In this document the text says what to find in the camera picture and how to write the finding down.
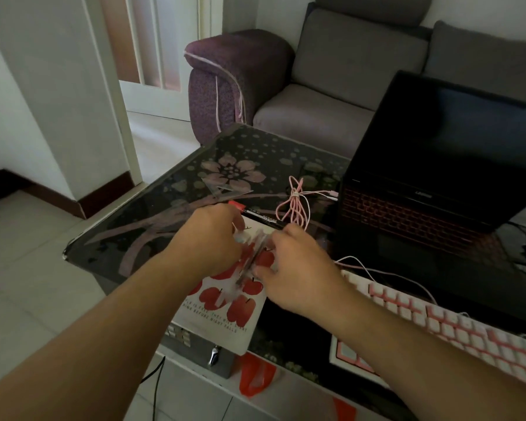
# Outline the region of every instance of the sofa cushion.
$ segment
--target sofa cushion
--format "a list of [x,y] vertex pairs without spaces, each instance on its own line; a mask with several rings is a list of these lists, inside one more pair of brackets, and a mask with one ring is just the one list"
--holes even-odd
[[419,26],[431,0],[316,0],[318,6],[375,22]]
[[428,42],[384,25],[314,10],[302,30],[292,78],[375,111],[398,70],[420,73]]
[[425,74],[526,102],[526,42],[438,21]]
[[350,158],[373,115],[368,109],[290,84],[261,106],[253,126]]

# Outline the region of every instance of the person's left hand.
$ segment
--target person's left hand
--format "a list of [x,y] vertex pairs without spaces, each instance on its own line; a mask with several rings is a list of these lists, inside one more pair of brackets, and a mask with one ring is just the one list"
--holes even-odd
[[224,272],[241,258],[243,245],[234,240],[232,225],[245,229],[233,205],[197,208],[160,256],[185,269],[193,288],[200,279]]

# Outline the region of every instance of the laptop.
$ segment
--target laptop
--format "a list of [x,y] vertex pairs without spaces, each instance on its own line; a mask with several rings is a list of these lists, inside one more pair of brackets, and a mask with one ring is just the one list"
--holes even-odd
[[343,177],[334,252],[506,328],[526,276],[495,230],[525,207],[526,104],[398,72]]

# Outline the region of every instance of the laptop logo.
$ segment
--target laptop logo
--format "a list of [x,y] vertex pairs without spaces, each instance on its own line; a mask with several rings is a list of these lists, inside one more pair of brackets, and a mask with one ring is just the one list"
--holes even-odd
[[416,191],[415,194],[416,194],[416,195],[420,195],[420,196],[425,196],[425,197],[427,197],[427,198],[432,198],[432,195],[426,194],[426,193],[424,193],[424,192]]

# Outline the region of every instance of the hand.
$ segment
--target hand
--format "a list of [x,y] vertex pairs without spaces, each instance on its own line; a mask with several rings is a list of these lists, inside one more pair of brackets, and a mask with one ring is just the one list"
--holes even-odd
[[300,226],[291,223],[271,239],[278,272],[258,266],[255,275],[267,296],[283,309],[317,321],[316,315],[335,302],[338,292],[350,290],[329,255]]
[[243,245],[234,240],[234,227],[245,224],[239,210],[229,204],[197,208],[161,253],[191,278],[191,289],[207,276],[230,268],[242,256]]

